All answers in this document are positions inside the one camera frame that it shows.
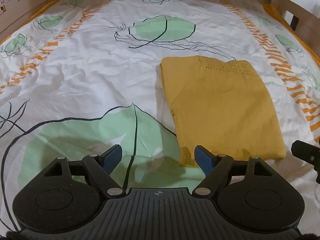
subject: folded yellow cloth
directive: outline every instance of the folded yellow cloth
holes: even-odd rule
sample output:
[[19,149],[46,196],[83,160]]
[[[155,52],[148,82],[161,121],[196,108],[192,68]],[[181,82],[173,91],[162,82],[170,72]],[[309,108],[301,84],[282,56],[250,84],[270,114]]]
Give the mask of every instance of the folded yellow cloth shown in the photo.
[[180,165],[197,166],[197,145],[235,160],[285,157],[271,97],[249,62],[166,57],[161,70],[181,149]]

